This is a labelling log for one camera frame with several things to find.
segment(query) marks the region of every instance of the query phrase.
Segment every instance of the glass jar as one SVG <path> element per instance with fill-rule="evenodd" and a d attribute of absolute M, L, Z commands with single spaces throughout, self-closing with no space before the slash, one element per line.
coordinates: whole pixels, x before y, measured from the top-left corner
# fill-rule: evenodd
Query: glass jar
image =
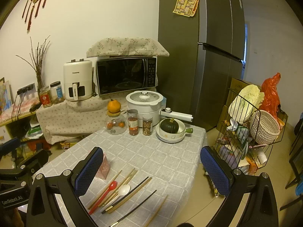
<path fill-rule="evenodd" d="M 119 135 L 126 131 L 125 117 L 118 113 L 107 112 L 107 117 L 105 120 L 105 128 L 109 134 Z"/>
<path fill-rule="evenodd" d="M 128 129 L 130 135 L 138 135 L 138 111 L 137 109 L 130 109 L 127 111 Z"/>
<path fill-rule="evenodd" d="M 144 114 L 142 119 L 143 135 L 152 134 L 152 114 Z"/>
<path fill-rule="evenodd" d="M 40 101 L 43 107 L 50 107 L 52 103 L 52 95 L 48 86 L 44 86 L 40 89 Z"/>
<path fill-rule="evenodd" d="M 51 95 L 52 95 L 52 102 L 54 104 L 60 103 L 64 101 L 61 82 L 53 82 L 50 84 L 51 86 Z"/>

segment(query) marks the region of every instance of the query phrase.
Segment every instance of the woven basket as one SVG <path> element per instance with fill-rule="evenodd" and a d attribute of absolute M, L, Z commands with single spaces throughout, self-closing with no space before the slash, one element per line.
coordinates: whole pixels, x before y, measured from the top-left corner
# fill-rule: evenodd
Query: woven basket
<path fill-rule="evenodd" d="M 280 126 L 270 113 L 260 110 L 251 116 L 249 131 L 258 144 L 271 144 L 280 134 Z"/>

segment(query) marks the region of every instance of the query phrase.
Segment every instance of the red plastic bag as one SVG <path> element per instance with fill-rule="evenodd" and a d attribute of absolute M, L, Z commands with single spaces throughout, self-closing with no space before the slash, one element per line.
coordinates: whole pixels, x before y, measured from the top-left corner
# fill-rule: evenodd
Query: red plastic bag
<path fill-rule="evenodd" d="M 272 78 L 265 79 L 262 84 L 261 92 L 264 92 L 264 101 L 259 109 L 269 112 L 277 120 L 278 105 L 280 99 L 277 92 L 277 84 L 279 83 L 281 74 L 277 73 Z"/>

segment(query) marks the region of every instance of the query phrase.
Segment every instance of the microwave oven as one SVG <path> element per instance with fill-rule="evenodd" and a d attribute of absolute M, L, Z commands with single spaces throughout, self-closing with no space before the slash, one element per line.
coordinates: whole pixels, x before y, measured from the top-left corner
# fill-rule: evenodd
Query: microwave oven
<path fill-rule="evenodd" d="M 155 57 L 111 57 L 98 60 L 97 84 L 99 94 L 142 89 L 156 86 Z"/>

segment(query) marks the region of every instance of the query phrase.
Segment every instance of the cooker lid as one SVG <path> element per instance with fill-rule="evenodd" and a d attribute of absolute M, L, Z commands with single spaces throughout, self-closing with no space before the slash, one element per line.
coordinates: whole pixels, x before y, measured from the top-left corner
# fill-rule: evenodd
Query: cooker lid
<path fill-rule="evenodd" d="M 163 96 L 153 91 L 135 91 L 130 93 L 126 99 L 134 104 L 155 104 L 163 100 Z"/>

